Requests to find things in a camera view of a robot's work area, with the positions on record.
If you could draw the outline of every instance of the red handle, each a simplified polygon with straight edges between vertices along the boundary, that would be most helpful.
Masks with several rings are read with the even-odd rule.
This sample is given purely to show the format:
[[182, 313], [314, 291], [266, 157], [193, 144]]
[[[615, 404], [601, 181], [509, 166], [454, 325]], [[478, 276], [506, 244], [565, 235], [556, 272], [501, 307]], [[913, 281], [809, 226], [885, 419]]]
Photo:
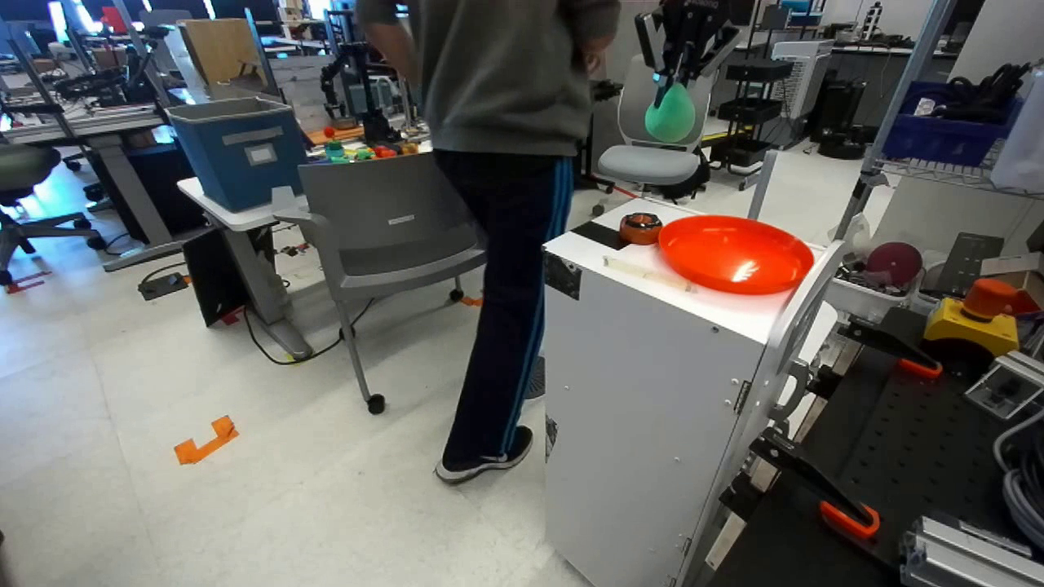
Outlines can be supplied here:
[[864, 512], [873, 520], [851, 519], [844, 508], [832, 504], [832, 501], [826, 501], [826, 500], [819, 501], [819, 519], [824, 519], [832, 532], [840, 532], [840, 534], [844, 534], [844, 539], [851, 539], [851, 542], [873, 544], [873, 542], [882, 539], [882, 516], [877, 516], [877, 508], [868, 508], [868, 504], [861, 504], [861, 512]]

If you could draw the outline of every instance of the wheel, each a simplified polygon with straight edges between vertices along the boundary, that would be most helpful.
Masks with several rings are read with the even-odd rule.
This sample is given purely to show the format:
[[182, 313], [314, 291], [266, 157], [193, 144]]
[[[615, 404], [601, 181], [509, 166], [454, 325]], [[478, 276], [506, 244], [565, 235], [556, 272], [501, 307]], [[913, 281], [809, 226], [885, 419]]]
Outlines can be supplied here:
[[370, 407], [370, 415], [385, 415], [385, 394], [370, 394], [370, 402], [365, 402], [365, 407]]
[[104, 200], [104, 186], [102, 186], [102, 181], [91, 181], [91, 186], [85, 186], [85, 197], [87, 197], [91, 201], [102, 201], [102, 200]]
[[95, 247], [95, 251], [104, 251], [108, 247], [108, 242], [104, 242], [104, 235], [87, 235], [87, 247]]

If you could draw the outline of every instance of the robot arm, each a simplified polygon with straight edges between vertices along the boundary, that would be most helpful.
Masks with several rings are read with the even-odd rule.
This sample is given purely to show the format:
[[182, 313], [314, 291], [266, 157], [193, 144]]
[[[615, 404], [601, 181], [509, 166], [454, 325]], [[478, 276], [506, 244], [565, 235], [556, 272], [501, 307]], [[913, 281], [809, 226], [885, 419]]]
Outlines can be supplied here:
[[[652, 32], [662, 30], [662, 56], [657, 57]], [[659, 76], [659, 95], [672, 86], [688, 86], [717, 66], [740, 42], [740, 30], [732, 27], [717, 6], [702, 0], [659, 0], [659, 14], [638, 17], [638, 32], [646, 66]]]

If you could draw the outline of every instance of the blue bin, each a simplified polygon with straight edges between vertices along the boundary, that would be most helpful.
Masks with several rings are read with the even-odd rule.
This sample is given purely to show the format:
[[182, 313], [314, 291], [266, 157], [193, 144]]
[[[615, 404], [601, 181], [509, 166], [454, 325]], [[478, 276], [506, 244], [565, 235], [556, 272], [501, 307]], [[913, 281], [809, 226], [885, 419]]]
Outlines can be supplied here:
[[945, 99], [945, 86], [939, 80], [910, 86], [901, 116], [893, 120], [885, 144], [888, 158], [939, 158], [957, 166], [982, 166], [993, 144], [1012, 130], [1012, 120], [1019, 110], [1016, 103], [1006, 124], [913, 116], [920, 99], [939, 101]]
[[301, 191], [303, 136], [293, 110], [271, 101], [169, 106], [172, 130], [205, 190], [224, 207], [271, 201], [271, 190]]

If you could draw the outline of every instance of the office chair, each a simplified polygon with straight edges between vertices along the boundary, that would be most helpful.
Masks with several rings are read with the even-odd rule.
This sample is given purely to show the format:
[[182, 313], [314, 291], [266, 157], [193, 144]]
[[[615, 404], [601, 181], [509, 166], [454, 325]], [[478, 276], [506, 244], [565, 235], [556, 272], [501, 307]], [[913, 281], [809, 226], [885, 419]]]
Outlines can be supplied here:
[[[712, 103], [712, 80], [693, 80], [693, 101], [700, 106]], [[706, 115], [682, 140], [657, 140], [646, 130], [646, 106], [657, 99], [652, 73], [643, 57], [627, 67], [625, 92], [617, 99], [617, 126], [625, 144], [597, 157], [597, 174], [612, 181], [638, 186], [641, 191], [659, 191], [665, 200], [682, 200], [702, 191], [708, 178], [706, 157], [700, 152], [706, 135]]]
[[483, 231], [433, 157], [301, 166], [319, 264], [370, 415], [385, 412], [359, 355], [359, 320], [382, 298], [480, 267]]
[[54, 145], [9, 145], [0, 144], [0, 287], [13, 282], [8, 272], [18, 247], [37, 254], [32, 238], [87, 238], [87, 247], [102, 251], [104, 238], [91, 227], [87, 214], [49, 214], [19, 223], [3, 207], [19, 204], [19, 200], [32, 197], [32, 190], [62, 164]]

